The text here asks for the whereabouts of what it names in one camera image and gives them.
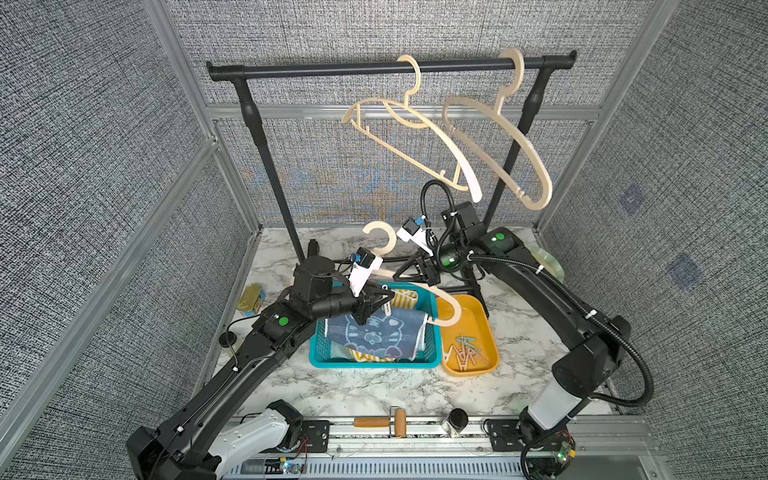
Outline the yellow striped towel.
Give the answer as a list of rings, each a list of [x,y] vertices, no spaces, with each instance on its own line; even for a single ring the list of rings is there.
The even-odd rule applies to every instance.
[[[413,360],[423,348],[425,323],[416,313],[419,294],[414,290],[395,289],[392,315],[384,307],[369,319],[362,337],[355,336],[345,343],[358,362],[393,363]]]

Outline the dark blue hello towel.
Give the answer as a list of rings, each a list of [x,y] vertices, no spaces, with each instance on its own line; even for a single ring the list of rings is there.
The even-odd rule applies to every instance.
[[[324,335],[332,342],[378,358],[414,360],[423,347],[425,327],[432,317],[426,312],[393,307],[374,312],[364,325],[351,315],[325,321]]]

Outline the mint green clothespin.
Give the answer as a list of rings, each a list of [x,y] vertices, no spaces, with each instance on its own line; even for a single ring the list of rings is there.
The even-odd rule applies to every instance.
[[[476,339],[474,337],[459,336],[456,338],[456,342],[458,344],[462,345],[463,347],[472,348],[472,349],[476,348],[476,346],[474,345],[475,341]]]

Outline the salmon clothespin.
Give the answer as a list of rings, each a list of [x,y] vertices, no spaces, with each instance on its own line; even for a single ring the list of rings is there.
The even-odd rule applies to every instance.
[[[456,358],[459,362],[464,362],[467,359],[468,352],[464,344],[453,344],[450,348],[450,351],[456,355]]]

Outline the pink clothespin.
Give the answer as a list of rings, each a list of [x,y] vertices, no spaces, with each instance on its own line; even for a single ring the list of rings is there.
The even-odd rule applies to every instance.
[[[486,364],[489,363],[489,361],[478,351],[474,349],[469,349],[467,351],[467,358],[475,364],[477,361],[485,362]]]

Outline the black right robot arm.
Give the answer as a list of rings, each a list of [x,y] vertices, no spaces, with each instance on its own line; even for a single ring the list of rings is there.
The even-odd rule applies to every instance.
[[[642,361],[631,345],[630,324],[620,316],[607,317],[581,300],[553,276],[506,227],[488,229],[469,202],[442,213],[447,228],[435,236],[427,220],[409,217],[398,237],[416,243],[419,254],[412,263],[418,279],[439,280],[442,273],[461,273],[477,266],[520,295],[554,330],[568,352],[552,366],[552,378],[521,415],[539,430],[567,422],[590,401],[619,406],[644,404],[653,392],[645,382],[636,399],[602,394],[600,386],[627,358]]]

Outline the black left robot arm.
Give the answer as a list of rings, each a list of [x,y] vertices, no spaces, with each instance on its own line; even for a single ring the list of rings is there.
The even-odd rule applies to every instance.
[[[217,479],[225,472],[216,438],[251,393],[315,333],[320,320],[349,314],[360,325],[394,296],[367,280],[360,293],[332,260],[310,256],[294,281],[256,317],[251,332],[219,372],[184,407],[156,428],[127,440],[138,479]]]

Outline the white right arm base mount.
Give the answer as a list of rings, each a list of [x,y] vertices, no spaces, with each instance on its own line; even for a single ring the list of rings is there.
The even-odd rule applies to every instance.
[[[553,428],[562,427],[575,416],[585,400],[569,393],[560,383],[551,378],[532,403],[519,416],[518,430],[525,445]]]

